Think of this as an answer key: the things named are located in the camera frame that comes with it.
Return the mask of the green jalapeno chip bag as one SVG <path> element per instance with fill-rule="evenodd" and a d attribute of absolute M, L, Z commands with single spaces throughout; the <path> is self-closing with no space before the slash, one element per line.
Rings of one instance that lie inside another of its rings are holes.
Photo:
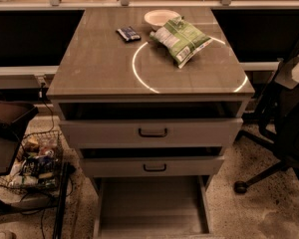
<path fill-rule="evenodd" d="M 181 69 L 196 53 L 208 46 L 212 39 L 185 21 L 181 16 L 168 20 L 149 37 L 163 44 Z"/>

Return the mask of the grey drawer cabinet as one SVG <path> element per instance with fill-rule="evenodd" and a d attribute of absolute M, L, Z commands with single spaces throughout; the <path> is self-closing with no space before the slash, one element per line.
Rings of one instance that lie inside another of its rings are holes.
<path fill-rule="evenodd" d="M 253 88 L 204 7 L 181 16 L 212 42 L 181 69 L 150 39 L 142 7 L 89 8 L 48 91 L 61 120 L 241 119 Z M 119 28 L 142 38 L 125 42 Z M 223 156 L 228 146 L 73 148 L 85 158 Z"/>

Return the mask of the open bottom drawer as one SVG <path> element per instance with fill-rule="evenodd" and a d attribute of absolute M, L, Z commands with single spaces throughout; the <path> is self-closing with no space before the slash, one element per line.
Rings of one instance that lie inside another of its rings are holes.
<path fill-rule="evenodd" d="M 211 235 L 200 176 L 101 180 L 93 239 L 206 239 Z"/>

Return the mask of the dark blue snack packet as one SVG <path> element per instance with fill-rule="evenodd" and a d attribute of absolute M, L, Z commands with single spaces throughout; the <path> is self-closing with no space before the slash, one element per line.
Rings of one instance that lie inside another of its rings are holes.
<path fill-rule="evenodd" d="M 139 41 L 142 38 L 132 27 L 119 28 L 117 33 L 125 42 Z"/>

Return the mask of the white paper bowl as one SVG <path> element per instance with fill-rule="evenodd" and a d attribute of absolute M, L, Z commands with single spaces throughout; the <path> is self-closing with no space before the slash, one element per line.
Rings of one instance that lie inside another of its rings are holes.
<path fill-rule="evenodd" d="M 156 31 L 168 20 L 179 17 L 179 14 L 171 10 L 152 10 L 144 15 L 145 21 Z"/>

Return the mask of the black office chair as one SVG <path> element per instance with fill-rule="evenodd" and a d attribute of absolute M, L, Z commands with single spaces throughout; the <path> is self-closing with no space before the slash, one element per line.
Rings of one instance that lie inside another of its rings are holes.
<path fill-rule="evenodd" d="M 278 171 L 292 169 L 299 181 L 299 40 L 265 87 L 255 114 L 259 134 L 241 130 L 237 136 L 261 145 L 279 161 L 247 181 L 235 182 L 238 194 Z"/>

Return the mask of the dark brown chair left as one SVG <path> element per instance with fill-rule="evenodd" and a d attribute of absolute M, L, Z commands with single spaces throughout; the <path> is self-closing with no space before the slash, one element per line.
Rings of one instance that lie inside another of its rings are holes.
<path fill-rule="evenodd" d="M 7 101 L 0 93 L 0 175 L 10 173 L 28 123 L 37 113 L 31 103 Z"/>

